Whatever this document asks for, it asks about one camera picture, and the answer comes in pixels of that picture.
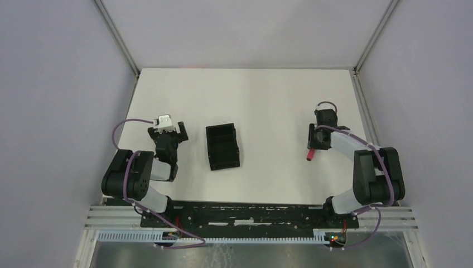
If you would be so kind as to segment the red handled screwdriver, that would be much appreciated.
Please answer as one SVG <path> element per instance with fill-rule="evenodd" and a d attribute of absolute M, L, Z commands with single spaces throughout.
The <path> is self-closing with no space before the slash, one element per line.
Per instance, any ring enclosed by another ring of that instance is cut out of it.
<path fill-rule="evenodd" d="M 307 156 L 306 156 L 306 160 L 307 160 L 307 161 L 311 161 L 311 160 L 313 159 L 314 155 L 315 155 L 315 152 L 316 152 L 316 149 L 310 148 L 310 149 L 308 150 L 308 153 L 307 153 Z"/>

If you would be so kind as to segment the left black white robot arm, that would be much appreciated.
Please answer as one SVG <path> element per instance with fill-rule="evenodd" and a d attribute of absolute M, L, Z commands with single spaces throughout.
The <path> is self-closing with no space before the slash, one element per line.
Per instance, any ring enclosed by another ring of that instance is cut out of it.
<path fill-rule="evenodd" d="M 115 140 L 117 128 L 129 120 L 119 122 L 112 130 L 112 143 L 117 149 L 102 179 L 101 189 L 106 196 L 123 199 L 147 212 L 164 213 L 169 210 L 172 199 L 150 186 L 151 181 L 173 182 L 178 171 L 177 149 L 189 139 L 185 124 L 178 122 L 150 123 L 147 132 L 155 144 L 154 151 L 120 149 Z"/>

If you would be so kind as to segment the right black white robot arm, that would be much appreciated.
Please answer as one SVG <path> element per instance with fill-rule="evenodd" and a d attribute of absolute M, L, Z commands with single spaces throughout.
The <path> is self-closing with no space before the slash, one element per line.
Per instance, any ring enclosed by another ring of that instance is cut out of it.
<path fill-rule="evenodd" d="M 336 150 L 353 163 L 352 186 L 345 192 L 328 197 L 323 205 L 329 215 L 358 216 L 371 209 L 390 207 L 404 198 L 406 189 L 398 151 L 380 147 L 353 134 L 338 124 L 337 108 L 314 111 L 315 123 L 308 127 L 308 154 Z"/>

